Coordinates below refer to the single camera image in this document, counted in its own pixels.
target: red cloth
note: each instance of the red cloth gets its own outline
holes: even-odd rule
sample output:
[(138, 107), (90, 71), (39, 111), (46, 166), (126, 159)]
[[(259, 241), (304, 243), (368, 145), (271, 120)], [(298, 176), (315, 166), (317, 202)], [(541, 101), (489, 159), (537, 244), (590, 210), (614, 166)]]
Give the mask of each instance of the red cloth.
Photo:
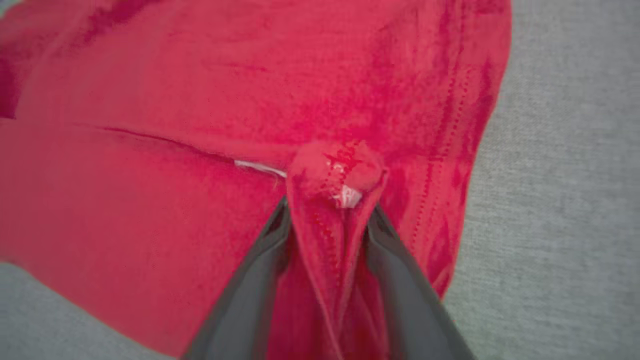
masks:
[(445, 293), (510, 21), (508, 0), (24, 1), (0, 20), (0, 256), (177, 356), (286, 193), (269, 357), (382, 358), (365, 222), (380, 201)]

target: white thread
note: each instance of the white thread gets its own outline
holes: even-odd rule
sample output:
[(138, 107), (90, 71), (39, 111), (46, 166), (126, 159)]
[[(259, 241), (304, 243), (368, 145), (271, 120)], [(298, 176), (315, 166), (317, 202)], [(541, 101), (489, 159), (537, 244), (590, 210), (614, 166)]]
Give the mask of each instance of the white thread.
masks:
[[(282, 176), (284, 178), (287, 177), (287, 173), (272, 167), (268, 167), (263, 164), (252, 163), (250, 161), (242, 161), (242, 160), (234, 160), (234, 164), (237, 167), (246, 167), (252, 168), (262, 172), (270, 172), (275, 175)], [(344, 172), (342, 166), (339, 167), (340, 172)], [(362, 193), (356, 189), (352, 189), (346, 185), (342, 185), (342, 191), (339, 194), (334, 195), (333, 198), (338, 202), (338, 205), (341, 208), (353, 209), (356, 207), (360, 199), (362, 199)]]
[(287, 177), (286, 172), (272, 168), (272, 167), (268, 167), (267, 165), (252, 163), (249, 161), (241, 161), (241, 160), (234, 160), (234, 163), (236, 164), (237, 167), (254, 168), (255, 170), (258, 170), (258, 171), (271, 172), (272, 174), (280, 175), (284, 178)]

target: stitching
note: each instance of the stitching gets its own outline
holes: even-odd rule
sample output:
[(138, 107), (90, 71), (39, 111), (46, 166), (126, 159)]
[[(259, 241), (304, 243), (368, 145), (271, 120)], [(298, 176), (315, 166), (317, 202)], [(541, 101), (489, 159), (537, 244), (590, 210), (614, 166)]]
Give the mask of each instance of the stitching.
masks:
[[(330, 156), (329, 154), (325, 154), (325, 156), (330, 160), (328, 165), (329, 169), (327, 171), (327, 175), (320, 186), (320, 191), (324, 192), (328, 189), (329, 179), (331, 179), (334, 175), (333, 173), (333, 164), (334, 163), (343, 163), (345, 167), (342, 172), (338, 173), (339, 184), (337, 185), (336, 191), (341, 191), (342, 185), (347, 178), (347, 175), (353, 170), (353, 168), (358, 164), (358, 161), (353, 159), (355, 155), (355, 148), (360, 144), (361, 140), (357, 140), (353, 145), (348, 145), (347, 143), (342, 143), (342, 148), (339, 149), (336, 153), (336, 156)], [(312, 221), (320, 228), (320, 233), (323, 237), (324, 242), (327, 244), (330, 263), (333, 271), (333, 281), (336, 289), (340, 288), (340, 266), (338, 260), (338, 254), (335, 246), (335, 237), (329, 227), (324, 224), (320, 220), (320, 215), (318, 212), (313, 213)]]
[[(460, 9), (460, 17), (461, 17), (461, 21), (460, 21), (461, 22), (461, 25), (460, 25), (460, 48), (458, 49), (458, 55), (456, 57), (456, 63), (454, 64), (454, 68), (453, 68), (454, 75), (451, 77), (451, 82), (449, 83), (449, 89), (447, 91), (447, 100), (445, 102), (445, 105), (447, 107), (451, 107), (451, 108), (452, 108), (453, 88), (454, 88), (454, 84), (456, 83), (456, 78), (458, 77), (458, 67), (460, 66), (460, 57), (461, 57), (461, 54), (462, 54), (462, 52), (464, 51), (464, 48), (465, 48), (465, 46), (464, 46), (464, 37), (465, 37), (465, 24), (466, 24), (466, 21), (467, 21), (466, 15), (465, 15), (465, 10), (466, 10), (466, 3), (462, 2), (462, 6), (461, 6), (461, 9)], [(466, 87), (468, 85), (469, 71), (470, 71), (470, 69), (467, 70), (467, 77), (466, 77), (466, 82), (465, 82), (465, 86), (464, 86), (465, 90), (466, 90)], [(463, 91), (462, 100), (464, 99), (465, 95), (466, 95), (466, 91)], [(440, 163), (438, 164), (437, 177), (441, 177), (441, 175), (442, 175), (442, 160), (448, 154), (449, 147), (451, 145), (451, 138), (448, 137), (445, 134), (446, 127), (447, 127), (447, 124), (446, 124), (445, 120), (447, 118), (447, 115), (451, 114), (451, 108), (448, 109), (448, 111), (447, 111), (448, 113), (443, 114), (442, 121), (440, 123), (440, 127), (438, 128), (438, 134), (436, 136), (436, 140), (434, 141), (434, 144), (433, 144), (433, 147), (432, 147), (432, 150), (431, 150), (432, 154), (435, 153), (435, 151), (437, 150), (438, 146), (441, 145), (441, 141), (444, 140), (444, 139), (448, 140), (447, 145), (445, 146), (445, 150), (440, 154), (441, 158), (439, 159)], [(461, 101), (460, 105), (458, 106), (458, 112), (456, 114), (454, 125), (452, 127), (451, 137), (456, 133), (456, 130), (458, 128), (458, 122), (460, 121), (460, 115), (461, 115), (461, 109), (462, 109), (462, 101)], [(421, 263), (421, 261), (419, 259), (420, 254), (416, 253), (415, 247), (416, 247), (418, 235), (420, 233), (419, 230), (420, 230), (421, 225), (422, 225), (422, 217), (423, 217), (424, 210), (425, 210), (425, 203), (426, 203), (426, 200), (427, 200), (427, 194), (429, 192), (428, 191), (429, 190), (429, 184), (431, 182), (430, 180), (431, 180), (432, 175), (433, 175), (433, 165), (429, 164), (428, 167), (427, 167), (426, 178), (424, 180), (424, 187), (422, 189), (422, 195), (420, 196), (420, 205), (419, 205), (419, 210), (418, 210), (418, 216), (417, 216), (417, 219), (416, 219), (415, 227), (414, 227), (414, 230), (413, 230), (413, 236), (412, 236), (411, 243), (410, 243), (410, 246), (409, 246), (409, 248), (411, 249), (411, 253), (412, 254), (416, 254), (416, 258), (417, 258), (419, 263)], [(436, 189), (435, 189), (436, 190), (435, 198), (434, 198), (434, 201), (432, 202), (431, 209), (429, 211), (429, 221), (433, 218), (433, 213), (435, 212), (435, 208), (436, 208), (437, 202), (439, 201), (439, 194), (438, 194), (438, 190), (439, 189), (440, 189), (440, 183), (437, 183), (436, 184)]]

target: gray carpet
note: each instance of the gray carpet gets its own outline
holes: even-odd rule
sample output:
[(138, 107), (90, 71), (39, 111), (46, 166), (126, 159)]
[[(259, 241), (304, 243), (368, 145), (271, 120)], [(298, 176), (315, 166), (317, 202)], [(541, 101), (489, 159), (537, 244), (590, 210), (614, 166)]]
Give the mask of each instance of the gray carpet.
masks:
[[(513, 0), (445, 301), (479, 359), (640, 357), (638, 19), (637, 0)], [(4, 359), (166, 359), (22, 270), (0, 286)]]

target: gray fabric background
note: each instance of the gray fabric background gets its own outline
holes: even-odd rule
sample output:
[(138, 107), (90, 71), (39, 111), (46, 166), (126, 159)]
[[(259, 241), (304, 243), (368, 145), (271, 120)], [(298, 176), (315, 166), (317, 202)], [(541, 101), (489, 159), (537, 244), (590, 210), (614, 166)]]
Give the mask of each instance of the gray fabric background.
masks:
[[(640, 358), (640, 1), (513, 0), (445, 304), (479, 359)], [(4, 359), (166, 359), (11, 265)]]

